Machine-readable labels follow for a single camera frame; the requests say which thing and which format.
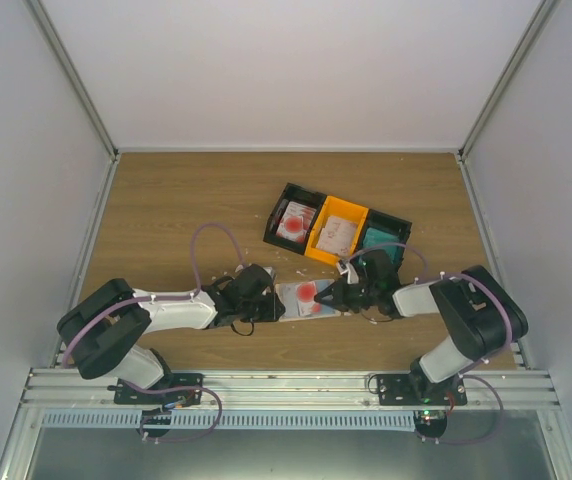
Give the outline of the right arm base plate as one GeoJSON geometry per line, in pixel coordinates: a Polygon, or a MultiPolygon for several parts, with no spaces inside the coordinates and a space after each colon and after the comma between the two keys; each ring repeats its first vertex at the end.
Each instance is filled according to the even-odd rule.
{"type": "Polygon", "coordinates": [[[468,403],[462,380],[447,378],[430,383],[419,373],[376,373],[366,380],[366,388],[380,406],[411,407],[416,433],[439,441],[445,434],[454,409],[468,403]]]}

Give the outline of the red circle card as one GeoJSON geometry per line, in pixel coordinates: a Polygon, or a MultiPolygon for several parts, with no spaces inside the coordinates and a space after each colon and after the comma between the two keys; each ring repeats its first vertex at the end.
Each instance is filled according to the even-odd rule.
{"type": "Polygon", "coordinates": [[[326,280],[317,280],[302,282],[295,286],[295,306],[299,317],[324,317],[335,313],[332,308],[317,304],[314,301],[315,294],[328,285],[326,280]]]}

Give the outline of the beige leather card holder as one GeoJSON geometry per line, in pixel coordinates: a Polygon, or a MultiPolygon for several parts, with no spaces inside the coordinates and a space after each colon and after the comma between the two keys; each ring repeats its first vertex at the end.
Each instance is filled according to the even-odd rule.
{"type": "Polygon", "coordinates": [[[315,301],[315,295],[332,284],[331,279],[280,283],[277,295],[285,307],[280,322],[311,320],[340,316],[341,313],[315,301]]]}

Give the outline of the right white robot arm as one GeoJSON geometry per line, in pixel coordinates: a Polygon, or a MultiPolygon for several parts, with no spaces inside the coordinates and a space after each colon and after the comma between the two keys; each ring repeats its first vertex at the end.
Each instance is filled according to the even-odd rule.
{"type": "Polygon", "coordinates": [[[391,320],[438,314],[448,336],[416,359],[409,371],[409,393],[430,405],[461,374],[524,337],[529,330],[521,308],[490,272],[475,265],[457,274],[402,284],[388,253],[368,249],[338,262],[339,278],[315,301],[340,312],[372,307],[391,320]]]}

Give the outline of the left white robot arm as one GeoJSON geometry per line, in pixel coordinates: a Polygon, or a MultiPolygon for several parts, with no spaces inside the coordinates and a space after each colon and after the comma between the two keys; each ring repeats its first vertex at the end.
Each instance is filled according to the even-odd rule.
{"type": "Polygon", "coordinates": [[[61,364],[86,380],[116,377],[159,404],[171,395],[170,368],[159,353],[138,345],[141,337],[175,329],[235,330],[237,322],[272,323],[284,313],[273,270],[257,264],[189,292],[147,292],[117,278],[58,322],[61,364]]]}

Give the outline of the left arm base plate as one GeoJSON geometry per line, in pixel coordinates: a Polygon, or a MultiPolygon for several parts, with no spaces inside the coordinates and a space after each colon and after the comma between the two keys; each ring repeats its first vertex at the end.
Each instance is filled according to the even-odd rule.
{"type": "Polygon", "coordinates": [[[144,389],[119,379],[108,390],[117,405],[144,405],[136,430],[144,441],[161,441],[170,432],[173,415],[201,403],[202,373],[166,374],[156,385],[144,389]]]}

